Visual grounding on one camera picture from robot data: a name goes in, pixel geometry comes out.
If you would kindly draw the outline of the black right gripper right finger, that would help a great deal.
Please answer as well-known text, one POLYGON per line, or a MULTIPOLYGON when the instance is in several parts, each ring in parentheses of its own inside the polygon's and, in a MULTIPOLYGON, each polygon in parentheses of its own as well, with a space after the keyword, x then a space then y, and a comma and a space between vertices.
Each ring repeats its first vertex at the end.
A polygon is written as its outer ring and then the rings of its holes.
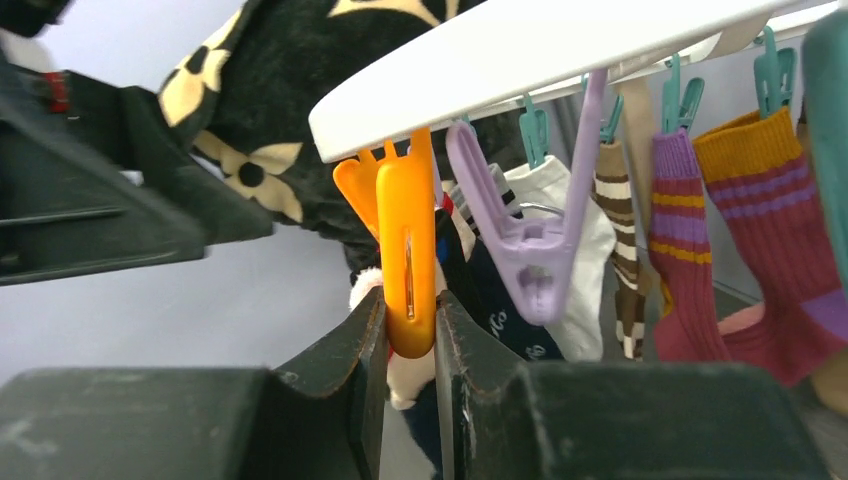
POLYGON ((527 362, 438 300, 448 479, 826 479, 788 395, 739 364, 527 362))

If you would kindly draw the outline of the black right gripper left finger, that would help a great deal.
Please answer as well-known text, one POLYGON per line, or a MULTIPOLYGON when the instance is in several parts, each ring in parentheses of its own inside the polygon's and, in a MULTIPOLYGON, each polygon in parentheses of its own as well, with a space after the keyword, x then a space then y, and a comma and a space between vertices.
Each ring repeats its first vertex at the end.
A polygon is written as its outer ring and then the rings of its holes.
POLYGON ((375 479, 387 346, 369 296, 280 367, 54 368, 1 390, 5 479, 375 479))

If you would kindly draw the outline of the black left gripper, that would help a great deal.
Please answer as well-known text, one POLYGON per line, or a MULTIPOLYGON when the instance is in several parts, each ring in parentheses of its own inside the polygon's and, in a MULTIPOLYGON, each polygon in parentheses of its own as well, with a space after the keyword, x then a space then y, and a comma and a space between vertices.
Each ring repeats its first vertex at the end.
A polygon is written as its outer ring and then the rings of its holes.
POLYGON ((154 95, 1 43, 1 282, 197 260, 269 236, 270 216, 171 137, 154 95))

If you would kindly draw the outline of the navy sock with white script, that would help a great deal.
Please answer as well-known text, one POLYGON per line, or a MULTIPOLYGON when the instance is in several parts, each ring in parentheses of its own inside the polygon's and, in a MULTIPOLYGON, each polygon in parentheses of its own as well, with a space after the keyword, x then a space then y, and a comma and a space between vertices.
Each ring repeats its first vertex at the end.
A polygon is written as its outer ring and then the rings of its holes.
MULTIPOLYGON (((475 322, 527 361, 561 360, 563 355, 543 327, 528 324, 516 310, 485 245, 478 241, 468 261, 471 278, 482 301, 475 322)), ((401 409, 411 436, 433 464, 434 479, 443 477, 440 434, 437 428, 436 381, 430 374, 415 403, 401 409)))

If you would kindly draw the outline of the orange clothespin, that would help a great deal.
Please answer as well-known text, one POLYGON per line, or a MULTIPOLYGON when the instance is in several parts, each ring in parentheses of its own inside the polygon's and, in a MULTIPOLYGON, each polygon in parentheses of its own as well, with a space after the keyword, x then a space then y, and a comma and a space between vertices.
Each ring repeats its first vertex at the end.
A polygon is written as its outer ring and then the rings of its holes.
POLYGON ((340 162, 336 186, 379 243, 388 338, 415 359, 435 342, 435 195, 431 135, 424 127, 400 156, 392 142, 378 161, 368 150, 340 162))

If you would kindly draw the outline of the white clip hanger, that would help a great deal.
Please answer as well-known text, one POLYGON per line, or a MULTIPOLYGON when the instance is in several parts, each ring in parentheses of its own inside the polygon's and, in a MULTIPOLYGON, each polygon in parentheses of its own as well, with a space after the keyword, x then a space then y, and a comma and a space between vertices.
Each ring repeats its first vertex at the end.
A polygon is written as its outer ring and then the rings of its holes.
POLYGON ((763 26, 804 34, 839 8, 798 1, 488 1, 356 73, 312 109, 320 158, 332 163, 422 127, 482 118, 576 92, 583 74, 608 80, 660 72, 750 48, 763 26))

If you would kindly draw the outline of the navy black white sock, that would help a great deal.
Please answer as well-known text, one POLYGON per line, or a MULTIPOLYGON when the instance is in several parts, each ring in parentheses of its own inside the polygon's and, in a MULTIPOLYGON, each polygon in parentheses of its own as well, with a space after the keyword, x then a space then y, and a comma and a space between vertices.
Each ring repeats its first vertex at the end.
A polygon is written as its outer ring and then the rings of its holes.
POLYGON ((506 297, 497 269, 447 193, 437 204, 435 219, 436 255, 447 289, 478 324, 502 323, 506 297))

